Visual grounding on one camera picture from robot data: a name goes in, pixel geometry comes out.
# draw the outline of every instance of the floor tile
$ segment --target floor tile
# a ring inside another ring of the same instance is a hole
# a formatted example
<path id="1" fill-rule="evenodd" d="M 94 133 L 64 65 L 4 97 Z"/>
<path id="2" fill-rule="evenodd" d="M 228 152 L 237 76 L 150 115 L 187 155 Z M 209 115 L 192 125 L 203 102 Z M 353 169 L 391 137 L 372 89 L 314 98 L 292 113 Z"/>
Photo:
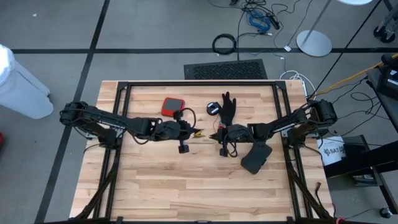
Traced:
<path id="1" fill-rule="evenodd" d="M 11 49 L 87 49 L 103 2 L 1 1 L 0 43 Z"/>

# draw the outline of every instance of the wires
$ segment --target wires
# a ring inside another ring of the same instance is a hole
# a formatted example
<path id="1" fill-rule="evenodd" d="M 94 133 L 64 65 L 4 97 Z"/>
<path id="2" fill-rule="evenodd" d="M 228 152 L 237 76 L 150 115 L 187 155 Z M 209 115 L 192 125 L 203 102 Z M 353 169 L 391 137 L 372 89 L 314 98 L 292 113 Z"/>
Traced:
<path id="1" fill-rule="evenodd" d="M 99 145 L 100 145 L 100 143 L 94 144 L 94 145 L 91 145 L 91 146 L 88 146 L 88 147 L 83 151 L 83 154 L 86 153 L 87 149 L 90 149 L 90 148 L 92 148 L 92 147 L 99 146 Z"/>
<path id="2" fill-rule="evenodd" d="M 228 143 L 226 143 L 226 138 L 229 136 L 229 134 L 235 133 L 235 132 L 238 132 L 238 131 L 242 131 L 242 130 L 245 130 L 245 132 L 247 132 L 247 133 L 249 134 L 250 140 L 252 140 L 253 142 L 256 142 L 256 140 L 254 139 L 253 135 L 252 135 L 252 134 L 250 133 L 250 131 L 249 131 L 248 129 L 246 129 L 246 128 L 245 128 L 245 129 L 238 129 L 238 130 L 234 130 L 234 131 L 228 132 L 228 133 L 225 135 L 225 137 L 224 137 L 223 149 L 225 149 L 225 150 L 227 151 L 228 155 L 231 156 L 232 158 L 235 158 L 235 157 L 238 156 L 238 151 L 236 150 L 236 142 L 234 142 L 234 143 L 229 142 L 229 143 L 232 145 L 233 149 L 234 149 L 232 152 L 230 152 L 230 151 L 228 150 Z"/>
<path id="3" fill-rule="evenodd" d="M 216 121 L 218 120 L 218 118 L 219 118 L 219 116 L 216 117 L 216 119 L 213 121 L 213 125 L 212 125 L 213 130 L 214 130 L 215 133 L 216 133 L 216 128 L 214 127 L 214 124 L 216 123 Z"/>
<path id="4" fill-rule="evenodd" d="M 283 79 L 283 76 L 286 75 L 286 74 L 288 74 L 288 73 L 290 73 L 290 72 L 295 73 L 294 76 L 292 76 L 292 77 L 289 78 L 290 80 L 301 80 L 301 81 L 303 81 L 303 78 L 304 78 L 304 79 L 306 79 L 306 81 L 309 82 L 309 84 L 312 86 L 313 90 L 315 91 L 315 87 L 314 87 L 314 85 L 312 84 L 312 82 L 311 82 L 305 75 L 299 73 L 298 71 L 295 71 L 295 70 L 285 71 L 284 73 L 282 73 L 282 74 L 280 75 L 279 79 Z"/>
<path id="5" fill-rule="evenodd" d="M 318 133 L 318 135 L 321 138 L 321 144 L 318 146 L 318 148 L 320 149 L 323 146 L 323 138 L 322 138 L 322 135 L 320 135 L 319 133 Z"/>
<path id="6" fill-rule="evenodd" d="M 285 9 L 279 11 L 276 15 L 279 15 L 281 12 L 287 12 L 287 13 L 291 14 L 291 13 L 293 13 L 293 12 L 295 11 L 296 4 L 297 4 L 298 2 L 300 2 L 300 1 L 301 1 L 301 0 L 297 0 L 297 1 L 294 2 L 294 4 L 293 4 L 293 10 L 292 10 L 291 12 L 288 11 L 288 8 L 289 8 L 288 6 L 286 6 L 285 4 L 281 4 L 281 3 L 274 3 L 274 4 L 272 4 L 272 5 L 271 5 L 271 10 L 272 10 L 272 12 L 274 12 L 274 6 L 284 6 Z"/>
<path id="7" fill-rule="evenodd" d="M 363 95 L 363 96 L 365 96 L 367 99 L 362 100 L 362 99 L 355 98 L 355 97 L 354 97 L 354 94 Z M 339 119 L 346 118 L 346 117 L 348 117 L 348 116 L 350 116 L 350 115 L 352 115 L 352 114 L 355 114 L 355 113 L 365 113 L 365 114 L 373 114 L 374 116 L 377 116 L 378 118 L 386 119 L 386 120 L 388 120 L 388 121 L 390 120 L 389 118 L 385 118 L 385 117 L 383 117 L 383 116 L 379 116 L 379 115 L 374 114 L 374 113 L 371 112 L 372 109 L 380 103 L 380 102 L 378 102 L 378 103 L 376 103 L 376 104 L 373 103 L 373 100 L 377 98 L 376 96 L 373 97 L 373 98 L 371 98 L 369 95 L 367 95 L 367 94 L 365 94 L 365 93 L 362 93 L 362 92 L 353 92 L 353 93 L 350 95 L 350 97 L 351 97 L 352 99 L 356 100 L 356 101 L 370 101 L 370 102 L 372 103 L 372 106 L 371 106 L 369 109 L 367 109 L 366 111 L 364 111 L 364 110 L 354 111 L 354 112 L 352 112 L 352 113 L 349 113 L 349 114 L 347 114 L 347 115 L 345 115 L 345 116 L 340 117 Z"/>
<path id="8" fill-rule="evenodd" d="M 193 114 L 193 125 L 192 125 L 192 128 L 194 128 L 195 125 L 197 124 L 197 116 L 196 116 L 194 110 L 191 109 L 191 108 L 184 108 L 184 109 L 180 110 L 180 113 L 182 113 L 182 112 L 185 111 L 185 110 L 189 110 L 189 111 L 192 112 L 192 114 Z M 161 118 L 158 118 L 158 123 L 157 123 L 157 124 L 161 124 L 162 122 L 163 122 L 162 119 L 161 119 Z M 134 140 L 137 144 L 139 144 L 139 145 L 144 145 L 144 144 L 147 144 L 147 143 L 149 142 L 149 140 L 155 136 L 156 131 L 157 131 L 157 130 L 153 130 L 152 134 L 149 136 L 150 138 L 147 139 L 147 140 L 145 140 L 144 142 L 139 142 L 139 141 L 137 140 L 137 138 L 135 137 L 135 135 L 133 135 L 133 134 L 132 134 L 132 138 L 133 138 L 133 140 Z"/>
<path id="9" fill-rule="evenodd" d="M 395 55 L 392 56 L 392 58 L 396 58 L 396 57 L 398 57 L 398 54 L 395 54 Z M 352 79 L 354 79 L 354 78 L 356 78 L 356 77 L 358 77 L 358 76 L 360 76 L 360 75 L 366 73 L 367 71 L 369 71 L 369 70 L 371 70 L 371 69 L 374 69 L 374 68 L 376 68 L 376 67 L 378 67 L 378 66 L 380 66 L 380 65 L 382 65 L 382 62 L 379 62 L 379 63 L 373 65 L 372 67 L 369 67 L 369 68 L 367 68 L 367 69 L 365 69 L 365 70 L 362 70 L 362 71 L 358 72 L 357 74 L 355 74 L 355 75 L 353 75 L 353 76 L 351 76 L 351 77 L 348 77 L 348 78 L 345 78 L 345 79 L 343 79 L 343 80 L 341 80 L 341 81 L 338 81 L 337 83 L 335 83 L 335 84 L 329 86 L 328 88 L 326 88 L 326 89 L 324 89 L 324 90 L 322 90 L 322 91 L 319 91 L 318 94 L 322 94 L 322 93 L 324 93 L 324 92 L 326 92 L 326 91 L 329 91 L 329 90 L 333 89 L 334 87 L 336 87 L 336 86 L 338 86 L 338 85 L 340 85 L 340 84 L 342 84 L 342 83 L 344 83 L 344 82 L 348 82 L 348 81 L 350 81 L 350 80 L 352 80 Z M 330 74 L 330 73 L 328 73 L 327 75 L 325 75 L 325 77 L 323 77 L 323 80 L 322 80 L 321 83 L 319 83 L 319 85 L 317 86 L 317 90 L 319 89 L 319 87 L 322 85 L 323 81 L 325 81 L 326 77 L 327 77 L 329 74 Z"/>
<path id="10" fill-rule="evenodd" d="M 73 127 L 73 128 L 74 128 L 74 130 L 75 130 L 77 133 L 79 133 L 79 135 L 81 135 L 81 136 L 83 136 L 83 138 L 87 139 L 87 137 L 86 137 L 84 134 L 82 134 L 79 130 L 77 130 L 76 127 Z"/>
<path id="11" fill-rule="evenodd" d="M 241 16 L 241 18 L 239 19 L 239 22 L 238 22 L 238 37 L 239 37 L 239 28 L 241 26 L 241 21 L 242 21 L 243 15 L 244 15 L 244 11 L 242 12 L 242 16 Z M 239 42 L 236 43 L 236 53 L 238 55 L 237 56 L 237 60 L 239 60 Z"/>
<path id="12" fill-rule="evenodd" d="M 347 133 L 341 134 L 340 136 L 345 136 L 345 135 L 351 133 L 352 131 L 354 131 L 356 128 L 358 128 L 358 127 L 361 126 L 362 124 L 364 124 L 364 123 L 368 122 L 370 119 L 374 118 L 374 117 L 377 115 L 377 112 L 379 112 L 380 108 L 381 108 L 381 105 L 380 105 L 379 108 L 376 110 L 376 112 L 373 114 L 373 116 L 371 116 L 369 119 L 363 121 L 363 122 L 360 123 L 359 125 L 355 126 L 355 128 L 349 130 Z"/>
<path id="13" fill-rule="evenodd" d="M 323 207 L 322 202 L 319 199 L 319 195 L 318 195 L 318 191 L 319 191 L 320 187 L 321 187 L 321 182 L 317 182 L 317 187 L 315 188 L 315 196 L 318 199 L 319 205 Z M 332 203 L 332 206 L 333 206 L 333 218 L 336 218 L 336 205 L 334 203 Z"/>
<path id="14" fill-rule="evenodd" d="M 359 86 L 362 83 L 363 79 L 361 81 L 359 81 L 358 84 L 356 84 L 354 87 L 352 87 L 350 90 L 348 90 L 347 92 L 345 92 L 344 94 L 342 94 L 341 96 L 339 96 L 332 104 L 335 104 L 341 97 L 347 95 L 347 93 L 353 91 L 357 86 Z"/>
<path id="15" fill-rule="evenodd" d="M 330 93 L 331 91 L 339 90 L 339 89 L 344 88 L 344 87 L 346 87 L 346 86 L 356 85 L 356 84 L 358 84 L 358 83 L 361 82 L 361 81 L 362 81 L 362 80 L 360 80 L 360 81 L 358 81 L 358 82 L 356 82 L 356 83 L 343 85 L 343 86 L 341 86 L 341 87 L 334 88 L 334 89 L 331 89 L 331 90 L 326 91 L 326 92 L 323 92 L 323 93 L 318 93 L 318 94 L 316 94 L 316 96 L 319 96 L 319 95 L 322 95 L 322 94 L 327 94 L 327 93 Z"/>
<path id="16" fill-rule="evenodd" d="M 220 50 L 216 49 L 216 42 L 217 42 L 217 40 L 219 40 L 221 38 L 226 38 L 226 39 L 232 41 L 233 46 L 231 47 L 231 49 L 229 49 L 227 51 L 220 51 Z M 220 55 L 229 55 L 229 54 L 235 52 L 235 49 L 236 49 L 235 37 L 232 36 L 231 34 L 220 34 L 220 35 L 216 36 L 216 38 L 214 38 L 213 43 L 211 44 L 211 48 L 213 49 L 214 53 L 217 53 Z"/>
<path id="17" fill-rule="evenodd" d="M 323 160 L 323 158 L 322 158 L 322 153 L 320 153 L 319 150 L 316 150 L 316 149 L 314 149 L 314 148 L 308 147 L 308 146 L 306 146 L 306 145 L 304 145 L 304 147 L 306 147 L 307 149 L 311 149 L 312 151 L 318 153 L 318 154 L 321 156 L 321 159 Z"/>
<path id="18" fill-rule="evenodd" d="M 357 82 L 357 83 L 354 85 L 354 87 L 352 87 L 350 90 L 348 90 L 347 92 L 345 92 L 344 94 L 342 94 L 341 96 L 339 96 L 339 97 L 333 102 L 333 104 L 335 104 L 341 97 L 343 97 L 343 96 L 347 95 L 349 92 L 353 91 L 358 85 L 360 85 L 360 84 L 362 83 L 363 80 L 365 80 L 365 79 L 360 80 L 359 82 Z M 355 94 L 363 95 L 363 96 L 366 97 L 366 99 L 359 99 L 359 98 L 357 98 L 357 97 L 354 96 Z M 360 123 L 359 125 L 355 126 L 353 129 L 349 130 L 348 132 L 346 132 L 346 133 L 344 133 L 344 134 L 342 134 L 342 135 L 340 135 L 340 136 L 345 136 L 345 135 L 351 133 L 351 132 L 354 131 L 356 128 L 358 128 L 358 127 L 360 127 L 362 124 L 368 122 L 370 119 L 374 118 L 375 116 L 378 116 L 378 117 L 383 118 L 383 119 L 387 119 L 387 118 L 385 118 L 385 117 L 382 117 L 382 116 L 377 115 L 377 113 L 379 112 L 379 110 L 380 110 L 380 108 L 381 108 L 381 104 L 380 104 L 380 102 L 378 102 L 378 103 L 376 103 L 376 104 L 373 103 L 373 100 L 377 98 L 376 96 L 373 97 L 373 98 L 371 98 L 369 95 L 367 95 L 367 94 L 365 94 L 365 93 L 362 93 L 362 92 L 354 92 L 354 93 L 352 93 L 352 94 L 350 95 L 350 97 L 351 97 L 352 99 L 356 100 L 356 101 L 370 101 L 370 102 L 371 102 L 371 107 L 370 107 L 369 109 L 367 109 L 366 111 L 363 111 L 363 110 L 361 110 L 361 111 L 354 111 L 354 112 L 352 112 L 352 113 L 350 113 L 350 114 L 347 114 L 346 116 L 340 117 L 339 119 L 346 118 L 346 117 L 348 117 L 348 116 L 350 116 L 350 115 L 352 115 L 352 114 L 359 113 L 359 112 L 365 112 L 365 114 L 372 114 L 372 116 L 371 116 L 370 118 L 368 118 L 367 120 L 363 121 L 362 123 Z M 372 113 L 373 108 L 374 108 L 375 106 L 377 106 L 378 104 L 380 104 L 379 107 L 378 107 L 378 109 L 376 110 L 375 113 Z"/>
<path id="19" fill-rule="evenodd" d="M 257 28 L 258 32 L 267 32 L 271 28 L 271 22 L 268 17 L 265 17 L 262 12 L 253 10 L 252 13 L 246 14 L 248 25 Z"/>
<path id="20" fill-rule="evenodd" d="M 230 8 L 230 9 L 241 9 L 240 7 L 236 7 L 236 6 L 217 6 L 217 5 L 213 4 L 212 2 L 210 2 L 210 0 L 207 0 L 207 2 L 209 4 L 211 4 L 212 6 L 214 6 L 214 7 L 218 7 L 218 8 L 222 8 L 222 9 L 228 9 L 228 8 Z"/>
<path id="21" fill-rule="evenodd" d="M 195 125 L 197 125 L 197 115 L 195 114 L 194 110 L 191 109 L 191 108 L 184 108 L 184 109 L 180 110 L 180 113 L 182 113 L 185 110 L 189 110 L 189 111 L 192 112 L 192 114 L 193 114 L 193 125 L 192 125 L 192 128 L 194 128 Z"/>
<path id="22" fill-rule="evenodd" d="M 292 40 L 293 40 L 294 36 L 296 35 L 297 31 L 299 31 L 299 28 L 301 27 L 301 25 L 303 24 L 305 18 L 307 17 L 308 9 L 310 8 L 310 5 L 311 5 L 312 1 L 313 0 L 311 0 L 310 3 L 308 4 L 307 9 L 305 10 L 305 15 L 304 15 L 303 19 L 301 20 L 300 25 L 298 25 L 296 31 L 294 31 L 294 33 L 293 33 L 292 37 L 290 38 L 289 42 L 287 43 L 287 45 L 289 45 L 292 42 Z"/>
<path id="23" fill-rule="evenodd" d="M 359 143 L 359 142 L 354 142 L 354 143 L 351 143 L 351 142 L 344 142 L 344 141 L 339 141 L 339 140 L 336 140 L 336 139 L 328 139 L 328 140 L 330 140 L 330 141 L 342 142 L 342 143 L 344 143 L 344 144 L 348 144 L 348 145 L 359 145 L 359 146 L 365 146 L 365 145 L 368 145 L 368 146 L 382 146 L 382 145 L 379 145 L 379 144 L 369 144 L 369 143 L 365 144 L 365 143 Z"/>
<path id="24" fill-rule="evenodd" d="M 358 214 L 355 214 L 355 215 L 353 215 L 353 216 L 350 216 L 350 217 L 344 218 L 344 219 L 345 219 L 345 220 L 349 220 L 350 218 L 357 217 L 358 215 L 362 215 L 362 214 L 364 214 L 364 213 L 366 213 L 366 212 L 368 212 L 368 211 L 371 211 L 371 210 L 375 210 L 375 209 L 374 209 L 374 208 L 370 208 L 370 209 L 367 209 L 367 210 L 365 210 L 365 211 L 363 211 L 363 212 L 360 212 L 360 213 L 358 213 Z"/>

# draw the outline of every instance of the wooden table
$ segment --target wooden table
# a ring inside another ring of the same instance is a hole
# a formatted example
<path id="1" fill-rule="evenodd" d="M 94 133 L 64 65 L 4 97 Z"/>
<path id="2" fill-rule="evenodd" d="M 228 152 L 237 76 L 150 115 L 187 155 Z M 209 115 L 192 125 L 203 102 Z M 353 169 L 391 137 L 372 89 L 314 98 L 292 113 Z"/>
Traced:
<path id="1" fill-rule="evenodd" d="M 112 112 L 117 84 L 117 81 L 102 82 L 96 104 L 99 109 Z M 286 85 L 294 110 L 305 103 L 303 88 L 297 80 L 286 81 Z M 221 94 L 227 91 L 231 98 L 237 99 L 234 123 L 268 123 L 277 119 L 273 93 L 268 86 L 134 86 L 127 117 L 162 117 L 160 109 L 164 98 L 181 98 L 186 102 L 185 107 L 196 112 L 196 128 L 203 128 L 204 134 L 209 136 L 215 132 L 218 121 L 215 121 L 216 116 L 206 113 L 206 105 L 211 101 L 222 104 Z M 282 95 L 279 96 L 285 112 Z M 187 111 L 183 119 L 192 124 L 193 116 Z M 178 141 L 148 142 L 140 146 L 129 134 L 124 135 L 111 215 L 113 220 L 117 216 L 124 220 L 162 221 L 286 221 L 287 216 L 294 217 L 280 134 L 267 141 L 273 152 L 256 175 L 240 166 L 251 144 L 238 144 L 239 156 L 225 158 L 219 156 L 220 145 L 214 140 L 199 138 L 186 142 L 190 152 L 179 154 Z M 89 141 L 88 146 L 96 143 Z M 315 140 L 308 139 L 307 145 L 317 149 Z M 306 148 L 300 152 L 309 191 L 314 194 L 316 183 L 322 183 L 320 200 L 332 215 L 320 156 Z M 100 147 L 92 147 L 85 153 L 71 217 L 80 213 L 96 192 L 103 156 L 104 149 Z M 302 194 L 298 188 L 297 193 L 304 217 Z M 107 195 L 104 195 L 101 217 Z"/>

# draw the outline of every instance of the black cable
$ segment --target black cable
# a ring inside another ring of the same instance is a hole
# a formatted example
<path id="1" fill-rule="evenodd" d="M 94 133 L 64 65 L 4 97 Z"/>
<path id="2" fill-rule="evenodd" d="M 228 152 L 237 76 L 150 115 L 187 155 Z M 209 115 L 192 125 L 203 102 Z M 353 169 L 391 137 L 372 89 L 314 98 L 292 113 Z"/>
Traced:
<path id="1" fill-rule="evenodd" d="M 347 133 L 341 134 L 340 136 L 345 136 L 345 135 L 351 133 L 352 131 L 354 131 L 356 128 L 358 128 L 358 127 L 361 126 L 362 124 L 364 124 L 364 123 L 368 122 L 370 119 L 374 118 L 374 117 L 376 116 L 377 112 L 379 112 L 380 108 L 381 108 L 381 105 L 379 106 L 379 108 L 377 109 L 376 113 L 375 113 L 373 116 L 371 116 L 369 119 L 363 121 L 363 122 L 360 123 L 359 125 L 355 126 L 355 128 L 349 130 Z"/>
<path id="2" fill-rule="evenodd" d="M 365 144 L 365 143 L 360 143 L 360 142 L 354 142 L 354 143 L 349 142 L 349 143 L 347 143 L 347 142 L 339 141 L 339 140 L 335 140 L 335 139 L 328 139 L 328 140 L 337 141 L 337 142 L 342 142 L 342 143 L 348 144 L 348 145 L 358 145 L 358 146 L 365 146 L 365 145 L 368 145 L 368 146 L 382 146 L 382 145 L 380 145 L 380 144 L 369 144 L 369 143 L 368 143 L 368 144 Z"/>
<path id="3" fill-rule="evenodd" d="M 290 38 L 289 42 L 287 43 L 287 45 L 289 45 L 292 42 L 292 40 L 293 40 L 294 36 L 296 35 L 297 31 L 299 31 L 299 28 L 301 27 L 301 25 L 303 24 L 305 18 L 307 17 L 308 9 L 310 8 L 310 5 L 311 5 L 312 1 L 313 0 L 311 0 L 310 3 L 308 4 L 307 10 L 305 10 L 304 18 L 301 20 L 301 23 L 300 23 L 300 25 L 298 25 L 296 31 L 294 31 L 294 33 L 293 33 L 292 37 Z"/>
<path id="4" fill-rule="evenodd" d="M 217 6 L 217 5 L 213 4 L 212 2 L 210 2 L 210 0 L 207 0 L 207 2 L 209 4 L 211 4 L 212 6 L 214 6 L 214 7 L 218 7 L 218 8 L 222 8 L 222 9 L 227 9 L 227 8 L 230 8 L 230 9 L 241 9 L 240 7 L 236 7 L 236 6 Z"/>
<path id="5" fill-rule="evenodd" d="M 361 81 L 359 81 L 358 84 L 356 84 L 354 87 L 352 87 L 350 90 L 348 90 L 347 92 L 343 93 L 342 95 L 340 95 L 332 104 L 335 104 L 341 97 L 347 95 L 349 92 L 353 91 L 357 86 L 359 86 L 362 83 L 363 79 Z"/>
<path id="6" fill-rule="evenodd" d="M 278 35 L 282 32 L 282 30 L 285 28 L 285 26 L 283 25 L 283 23 L 282 22 L 279 22 L 279 24 L 282 26 L 282 28 L 278 31 L 278 33 L 276 33 L 276 35 L 275 35 L 275 37 L 274 37 L 274 46 L 275 46 L 275 48 L 276 49 L 281 49 L 281 48 L 279 48 L 278 46 L 276 46 L 276 43 L 275 43 L 275 40 L 276 40 L 276 38 L 278 37 Z"/>
<path id="7" fill-rule="evenodd" d="M 333 65 L 330 67 L 328 73 L 326 73 L 326 75 L 322 78 L 321 82 L 319 83 L 319 85 L 316 87 L 315 91 L 309 96 L 307 97 L 307 99 L 311 99 L 314 94 L 318 91 L 318 89 L 321 87 L 322 83 L 326 80 L 326 78 L 328 78 L 328 76 L 330 75 L 331 71 L 333 70 L 333 68 L 335 67 L 335 65 L 337 64 L 337 62 L 339 61 L 339 59 L 341 58 L 341 56 L 343 56 L 343 53 L 340 53 L 340 55 L 338 56 L 337 60 L 333 63 Z"/>
<path id="8" fill-rule="evenodd" d="M 317 199 L 318 199 L 319 205 L 323 207 L 322 202 L 321 202 L 321 200 L 319 199 L 319 195 L 318 195 L 319 188 L 321 188 L 321 183 L 320 183 L 320 182 L 317 182 L 317 187 L 315 187 L 315 196 L 316 196 Z"/>
<path id="9" fill-rule="evenodd" d="M 360 81 L 358 81 L 358 82 L 356 82 L 356 83 L 347 84 L 347 85 L 343 85 L 343 86 L 340 86 L 340 87 L 333 88 L 333 89 L 331 89 L 331 90 L 329 90 L 329 91 L 326 91 L 326 92 L 324 92 L 324 93 L 317 94 L 317 96 L 330 93 L 331 91 L 339 90 L 339 89 L 344 88 L 344 87 L 346 87 L 346 86 L 356 85 L 356 84 L 359 83 Z"/>
<path id="10" fill-rule="evenodd" d="M 73 128 L 74 128 L 74 130 L 75 130 L 77 133 L 79 133 L 79 135 L 81 135 L 81 136 L 83 136 L 83 138 L 87 139 L 87 137 L 86 137 L 84 134 L 82 134 L 81 132 L 79 132 L 79 130 L 77 130 L 76 127 L 73 127 Z"/>
<path id="11" fill-rule="evenodd" d="M 92 147 L 94 147 L 94 146 L 99 146 L 99 144 L 100 144 L 100 143 L 94 144 L 94 145 L 92 145 L 92 146 L 88 146 L 88 147 L 85 148 L 85 150 L 83 151 L 83 154 L 86 153 L 87 149 L 92 148 Z"/>
<path id="12" fill-rule="evenodd" d="M 367 99 L 364 99 L 364 100 L 363 100 L 363 99 L 355 98 L 355 97 L 354 97 L 354 94 L 363 95 L 363 96 L 365 96 Z M 385 118 L 385 117 L 383 117 L 383 116 L 379 116 L 379 115 L 374 114 L 374 113 L 371 112 L 371 111 L 373 110 L 373 108 L 374 108 L 375 106 L 377 106 L 377 105 L 380 103 L 380 102 L 377 102 L 376 104 L 373 103 L 373 100 L 376 99 L 377 96 L 371 98 L 369 95 L 367 95 L 367 94 L 365 94 L 365 93 L 362 93 L 362 92 L 353 92 L 353 93 L 351 93 L 350 97 L 351 97 L 352 99 L 356 100 L 356 101 L 370 101 L 371 104 L 372 104 L 372 106 L 371 106 L 369 109 L 367 109 L 366 111 L 364 111 L 364 110 L 354 111 L 354 112 L 349 113 L 349 114 L 347 114 L 347 115 L 345 115 L 345 116 L 339 117 L 338 119 L 346 118 L 346 117 L 348 117 L 348 116 L 350 116 L 350 115 L 352 115 L 352 114 L 355 114 L 355 113 L 365 113 L 365 114 L 372 114 L 372 115 L 377 116 L 377 117 L 379 117 L 379 118 L 389 120 L 389 118 Z"/>
<path id="13" fill-rule="evenodd" d="M 243 10 L 242 16 L 241 16 L 241 18 L 239 19 L 239 22 L 238 22 L 238 37 L 239 37 L 239 28 L 241 26 L 241 21 L 242 21 L 244 13 L 245 13 L 245 10 Z M 235 44 L 236 44 L 235 46 L 236 46 L 237 59 L 239 60 L 239 42 L 238 43 L 235 42 Z"/>
<path id="14" fill-rule="evenodd" d="M 314 149 L 314 148 L 308 147 L 308 146 L 306 146 L 305 144 L 304 144 L 303 146 L 306 147 L 307 149 L 311 149 L 312 151 L 317 152 L 317 153 L 321 156 L 321 159 L 323 160 L 323 158 L 322 158 L 322 153 L 321 153 L 319 150 L 316 150 L 316 149 Z"/>
<path id="15" fill-rule="evenodd" d="M 363 211 L 363 212 L 360 212 L 360 213 L 358 213 L 358 214 L 355 214 L 355 215 L 353 215 L 353 216 L 350 216 L 350 217 L 344 218 L 344 219 L 345 219 L 345 220 L 349 220 L 350 218 L 357 217 L 358 215 L 362 215 L 362 214 L 364 214 L 365 212 L 368 212 L 368 211 L 371 211 L 371 210 L 375 210 L 375 209 L 374 209 L 374 208 L 369 208 L 369 209 L 367 209 L 367 210 L 365 210 L 365 211 Z"/>
<path id="16" fill-rule="evenodd" d="M 231 47 L 231 49 L 229 49 L 227 51 L 220 51 L 220 50 L 216 49 L 216 42 L 217 42 L 217 40 L 219 40 L 221 38 L 226 38 L 226 39 L 232 41 L 233 46 Z M 214 53 L 217 53 L 220 55 L 229 55 L 229 54 L 235 52 L 235 49 L 236 49 L 235 38 L 231 34 L 220 34 L 220 35 L 216 36 L 216 38 L 214 38 L 213 43 L 211 44 L 211 48 L 213 49 Z"/>
<path id="17" fill-rule="evenodd" d="M 331 205 L 333 206 L 333 218 L 336 218 L 336 205 L 332 202 Z"/>
<path id="18" fill-rule="evenodd" d="M 147 144 L 149 142 L 149 139 L 147 139 L 147 140 L 145 140 L 143 142 L 139 142 L 134 135 L 131 135 L 131 136 L 132 136 L 133 140 L 139 145 L 144 145 L 144 144 Z"/>
<path id="19" fill-rule="evenodd" d="M 322 135 L 320 135 L 319 133 L 318 133 L 318 135 L 319 135 L 319 137 L 321 138 L 321 144 L 319 145 L 319 149 L 323 146 L 323 138 L 322 138 Z"/>
<path id="20" fill-rule="evenodd" d="M 291 13 L 293 13 L 293 12 L 295 11 L 296 4 L 299 3 L 300 1 L 301 1 L 301 0 L 297 0 L 297 1 L 294 2 L 294 4 L 293 4 L 293 10 L 292 10 L 291 12 L 288 11 L 288 9 L 289 9 L 288 6 L 286 6 L 285 4 L 281 4 L 281 3 L 274 3 L 274 4 L 272 4 L 272 5 L 271 5 L 271 10 L 272 10 L 272 12 L 274 12 L 273 6 L 285 6 L 285 9 L 279 11 L 276 15 L 279 15 L 279 13 L 281 13 L 281 12 L 287 12 L 287 13 L 291 14 Z"/>
<path id="21" fill-rule="evenodd" d="M 192 128 L 194 128 L 195 125 L 197 125 L 197 115 L 195 114 L 194 110 L 191 109 L 191 108 L 184 108 L 184 109 L 180 110 L 180 113 L 182 113 L 185 110 L 189 110 L 189 111 L 192 112 L 192 114 L 193 114 L 193 125 L 192 125 Z"/>
<path id="22" fill-rule="evenodd" d="M 233 157 L 233 158 L 235 158 L 235 157 L 238 156 L 238 151 L 236 150 L 236 142 L 234 142 L 234 144 L 232 144 L 231 142 L 226 142 L 226 138 L 229 136 L 229 134 L 234 133 L 234 132 L 238 132 L 238 131 L 241 131 L 241 130 L 242 130 L 242 129 L 228 132 L 228 133 L 224 136 L 223 149 L 226 150 L 227 153 L 228 153 L 228 155 L 230 155 L 230 156 Z M 244 129 L 244 130 L 245 130 L 245 132 L 247 132 L 247 133 L 249 134 L 250 140 L 252 140 L 253 142 L 256 142 L 256 141 L 254 140 L 254 137 L 253 137 L 252 134 L 250 133 L 250 131 L 247 130 L 247 129 Z M 232 147 L 234 148 L 234 150 L 233 150 L 232 152 L 229 152 L 229 150 L 228 150 L 228 143 L 230 143 L 230 144 L 232 145 Z"/>

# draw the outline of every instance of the white bucket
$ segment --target white bucket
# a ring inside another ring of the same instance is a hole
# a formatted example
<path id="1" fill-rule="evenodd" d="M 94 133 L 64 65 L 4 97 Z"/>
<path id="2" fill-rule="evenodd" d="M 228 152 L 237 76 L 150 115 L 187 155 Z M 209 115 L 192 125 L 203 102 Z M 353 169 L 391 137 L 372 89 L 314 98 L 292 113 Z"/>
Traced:
<path id="1" fill-rule="evenodd" d="M 0 105 L 40 119 L 54 110 L 49 94 L 43 83 L 15 61 L 11 50 L 0 45 Z"/>

